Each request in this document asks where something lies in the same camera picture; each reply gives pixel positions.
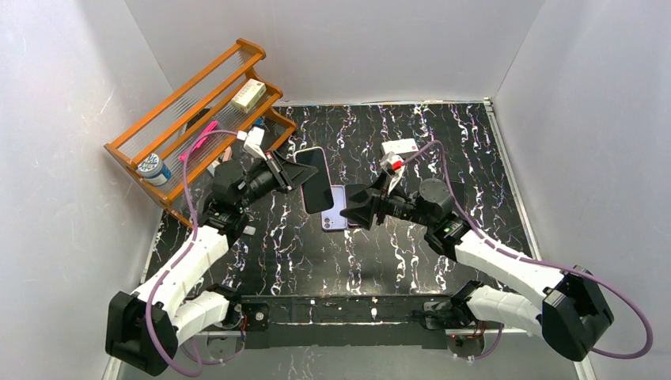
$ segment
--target pink object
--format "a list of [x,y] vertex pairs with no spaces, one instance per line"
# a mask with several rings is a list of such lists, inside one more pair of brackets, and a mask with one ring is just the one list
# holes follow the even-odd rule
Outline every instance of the pink object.
[[[218,125],[219,125],[219,122],[217,120],[213,121],[207,127],[205,127],[205,130],[200,133],[200,136],[205,135],[209,131],[212,131]],[[193,150],[196,150],[196,149],[200,148],[205,143],[206,140],[207,140],[207,137],[205,139],[200,140],[197,144],[195,144],[195,146],[193,147]],[[186,157],[187,157],[187,152],[182,153],[182,155],[180,156],[180,161],[184,162],[184,159]]]

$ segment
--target phone screen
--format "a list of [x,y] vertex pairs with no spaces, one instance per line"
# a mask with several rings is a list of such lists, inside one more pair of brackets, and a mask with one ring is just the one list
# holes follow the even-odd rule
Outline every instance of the phone screen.
[[301,186],[305,212],[314,214],[333,208],[331,181],[328,178],[324,151],[321,148],[299,150],[294,155],[294,159],[299,164],[314,166],[318,170],[317,174]]

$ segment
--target wooden shelf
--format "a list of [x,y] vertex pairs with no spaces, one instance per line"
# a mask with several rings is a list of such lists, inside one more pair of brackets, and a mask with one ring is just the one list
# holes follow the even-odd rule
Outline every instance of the wooden shelf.
[[[105,149],[142,186],[147,194],[182,223],[191,226],[188,215],[172,204],[183,194],[182,161],[179,157],[198,138],[212,120],[219,129],[246,131],[259,117],[264,116],[286,130],[272,143],[277,148],[296,130],[296,124],[280,116],[273,104],[282,97],[282,90],[259,77],[254,65],[265,58],[265,51],[258,45],[239,39],[210,65],[180,87],[155,109],[135,123]],[[266,93],[247,114],[236,110],[230,101],[248,79],[266,84]],[[207,113],[191,125],[182,135],[185,126],[204,109]],[[189,157],[187,173],[189,184],[202,175],[207,166],[235,141],[230,135],[212,135]],[[150,154],[158,154],[172,172],[166,184],[159,187],[147,183],[137,173],[138,164]]]

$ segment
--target jar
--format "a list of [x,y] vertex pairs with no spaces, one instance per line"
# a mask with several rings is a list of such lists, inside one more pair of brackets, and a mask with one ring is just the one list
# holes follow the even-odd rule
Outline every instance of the jar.
[[138,165],[138,173],[154,186],[168,182],[172,174],[158,154],[152,153]]

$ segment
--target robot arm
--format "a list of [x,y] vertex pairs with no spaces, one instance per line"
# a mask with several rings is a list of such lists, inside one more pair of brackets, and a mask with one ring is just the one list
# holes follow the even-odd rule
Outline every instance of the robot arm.
[[[505,247],[471,230],[454,209],[454,198],[441,180],[423,180],[419,190],[406,195],[398,183],[398,157],[383,160],[380,176],[354,194],[356,203],[341,212],[363,228],[373,217],[382,224],[386,215],[426,226],[424,239],[438,254],[468,265],[505,283],[517,293],[504,292],[477,281],[468,283],[450,302],[432,306],[432,325],[467,326],[474,321],[497,321],[541,336],[560,355],[574,361],[585,358],[613,323],[613,315],[595,283],[553,268],[528,264],[496,252]],[[522,257],[506,247],[506,251]],[[581,272],[584,268],[575,267]]]
[[212,195],[199,216],[203,225],[198,228],[197,239],[194,241],[191,235],[156,275],[130,294],[120,291],[112,298],[105,339],[109,355],[154,376],[168,366],[146,328],[145,309],[152,291],[155,294],[150,316],[158,341],[171,358],[184,341],[227,318],[229,303],[239,298],[234,289],[215,284],[196,299],[183,303],[184,298],[242,235],[248,222],[248,205],[273,190],[288,192],[297,188],[317,172],[317,168],[287,161],[273,151],[262,158],[254,156],[257,160],[249,171],[234,160],[218,165]]

